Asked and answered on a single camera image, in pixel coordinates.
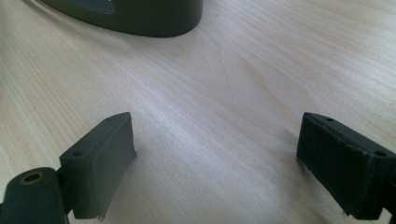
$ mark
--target wood grain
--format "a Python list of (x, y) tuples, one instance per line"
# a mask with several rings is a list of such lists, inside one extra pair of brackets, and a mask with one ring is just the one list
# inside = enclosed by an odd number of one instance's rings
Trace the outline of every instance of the wood grain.
[(303, 113), (396, 151), (393, 0), (205, 1), (165, 39), (0, 0), (0, 41), (1, 198), (124, 111), (138, 157), (104, 223), (359, 223), (295, 160)]

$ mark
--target hole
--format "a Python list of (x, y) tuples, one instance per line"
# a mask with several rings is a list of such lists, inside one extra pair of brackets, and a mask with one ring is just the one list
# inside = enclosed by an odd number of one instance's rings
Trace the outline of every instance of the hole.
[(38, 178), (40, 178), (39, 174), (28, 175), (28, 176), (25, 177), (24, 181), (32, 182), (32, 181), (37, 180)]
[(374, 154), (375, 154), (376, 156), (379, 156), (379, 157), (386, 157), (386, 156), (387, 156), (387, 154), (385, 154), (385, 153), (383, 153), (383, 152), (380, 152), (380, 151), (376, 151)]
[(44, 174), (41, 172), (29, 174), (21, 179), (21, 184), (22, 185), (31, 185), (31, 184), (37, 183), (43, 177), (44, 177)]
[(82, 153), (80, 151), (77, 151), (77, 152), (73, 153), (73, 156), (80, 157), (80, 156), (82, 156)]

